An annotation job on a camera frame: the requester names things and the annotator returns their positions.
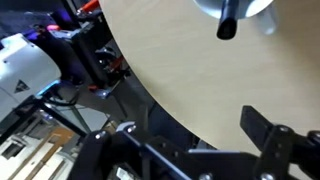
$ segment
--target blue light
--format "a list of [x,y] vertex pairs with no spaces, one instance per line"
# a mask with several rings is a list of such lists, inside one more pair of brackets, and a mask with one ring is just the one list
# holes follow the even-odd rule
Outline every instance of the blue light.
[[41,96],[43,93],[45,93],[48,89],[50,89],[53,85],[59,84],[60,80],[55,80],[52,83],[50,83],[48,86],[43,88],[40,92],[38,92],[37,96]]

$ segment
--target wooden board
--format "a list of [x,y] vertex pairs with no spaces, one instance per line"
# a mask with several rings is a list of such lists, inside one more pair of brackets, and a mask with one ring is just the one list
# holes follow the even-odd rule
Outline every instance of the wooden board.
[[258,153],[239,126],[243,105],[299,133],[320,129],[320,1],[278,0],[280,26],[254,18],[235,39],[192,0],[101,0],[125,58],[150,94],[215,147]]

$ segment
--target plywood surface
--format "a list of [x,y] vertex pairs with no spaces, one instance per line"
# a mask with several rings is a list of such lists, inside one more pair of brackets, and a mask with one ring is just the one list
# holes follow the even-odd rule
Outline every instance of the plywood surface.
[[215,147],[257,153],[239,126],[243,105],[297,132],[320,129],[320,1],[278,0],[280,26],[254,18],[232,41],[192,0],[101,0],[121,51],[151,95]]

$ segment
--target circular wooden table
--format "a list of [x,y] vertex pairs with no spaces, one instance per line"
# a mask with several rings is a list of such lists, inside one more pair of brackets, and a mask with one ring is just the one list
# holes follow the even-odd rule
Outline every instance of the circular wooden table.
[[320,1],[276,1],[279,29],[253,18],[231,41],[192,0],[101,0],[122,53],[178,122],[219,149],[258,153],[240,128],[243,105],[305,134],[320,129]]

